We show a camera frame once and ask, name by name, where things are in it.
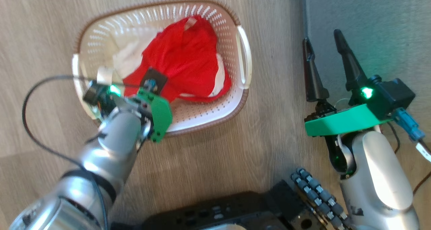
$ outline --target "white plastic basket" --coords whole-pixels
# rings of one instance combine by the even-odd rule
[[[239,113],[246,102],[252,60],[250,45],[239,19],[226,5],[213,0],[159,2],[110,12],[96,18],[88,23],[77,40],[72,72],[74,75],[95,78],[100,66],[112,67],[112,55],[122,49],[121,46],[127,41],[136,39],[139,29],[163,29],[192,15],[201,15],[212,24],[218,37],[218,51],[229,72],[232,86],[226,95],[212,103],[172,102],[173,123],[167,135],[179,135],[226,121]],[[124,37],[124,42],[121,42],[124,44],[118,44],[119,35]],[[88,83],[75,81],[74,85],[84,110],[95,120],[92,109],[82,101]]]

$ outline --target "black strap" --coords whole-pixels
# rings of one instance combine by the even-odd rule
[[[112,203],[114,203],[115,199],[117,198],[117,192],[115,192],[115,189],[112,186],[112,184],[100,175],[97,175],[97,174],[90,172],[90,171],[84,171],[82,169],[77,169],[77,170],[71,170],[71,171],[64,173],[64,175],[61,176],[60,179],[63,179],[66,177],[80,177],[80,178],[84,178],[88,181],[91,181],[91,176],[93,176],[94,180],[96,181],[96,184],[99,187],[102,187],[102,189],[104,189],[108,193],[109,197],[112,200]]]

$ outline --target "green led light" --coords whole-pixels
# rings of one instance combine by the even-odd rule
[[[121,90],[115,85],[109,86],[109,92],[114,93],[118,96],[121,96]]]
[[[373,89],[370,89],[368,87],[363,87],[361,90],[362,90],[362,95],[366,99],[369,99],[369,98],[371,98],[371,96],[373,96]]]

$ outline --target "wood grain surface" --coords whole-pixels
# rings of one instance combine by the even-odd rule
[[[46,76],[71,73],[75,37],[86,21],[108,10],[152,1],[0,0],[0,229],[49,193],[67,167],[26,136],[21,104],[27,90]],[[342,201],[324,141],[307,137],[303,127],[314,105],[305,102],[302,0],[222,1],[238,13],[252,47],[248,101],[227,123],[161,144],[148,143],[111,213],[115,221],[135,224],[201,200],[246,190],[263,192],[299,166]],[[37,137],[71,156],[96,132],[71,82],[37,91],[28,116]],[[431,170],[407,144],[398,157],[412,185]],[[415,197],[422,229],[431,226],[430,189],[426,184]]]

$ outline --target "blue connector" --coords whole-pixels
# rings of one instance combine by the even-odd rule
[[[403,108],[395,109],[392,113],[392,119],[408,133],[412,141],[418,142],[425,137],[425,133],[419,129],[419,124]]]

